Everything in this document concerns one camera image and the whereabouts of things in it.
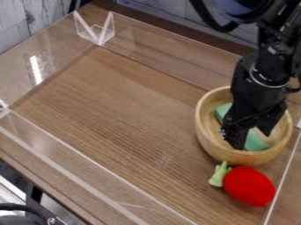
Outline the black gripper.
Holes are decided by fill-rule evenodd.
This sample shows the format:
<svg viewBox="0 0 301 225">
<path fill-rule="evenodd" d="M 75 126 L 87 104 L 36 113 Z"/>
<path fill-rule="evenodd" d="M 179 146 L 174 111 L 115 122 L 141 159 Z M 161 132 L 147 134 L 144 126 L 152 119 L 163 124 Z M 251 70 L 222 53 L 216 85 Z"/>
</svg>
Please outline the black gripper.
<svg viewBox="0 0 301 225">
<path fill-rule="evenodd" d="M 270 136 L 286 111 L 286 83 L 282 62 L 260 62 L 256 54 L 238 60 L 230 85 L 232 105 L 220 125 L 223 139 L 234 149 L 244 148 L 252 127 Z"/>
</svg>

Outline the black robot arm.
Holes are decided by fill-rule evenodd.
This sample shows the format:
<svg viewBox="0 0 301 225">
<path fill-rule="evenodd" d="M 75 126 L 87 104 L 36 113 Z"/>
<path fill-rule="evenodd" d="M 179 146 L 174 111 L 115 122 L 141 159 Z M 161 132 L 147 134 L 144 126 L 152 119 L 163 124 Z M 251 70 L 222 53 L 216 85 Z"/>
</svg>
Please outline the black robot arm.
<svg viewBox="0 0 301 225">
<path fill-rule="evenodd" d="M 220 126 L 224 140 L 242 149 L 251 128 L 271 134 L 286 96 L 301 91 L 301 0 L 218 0 L 218 7 L 235 22 L 258 27 L 256 52 L 235 66 Z"/>
</svg>

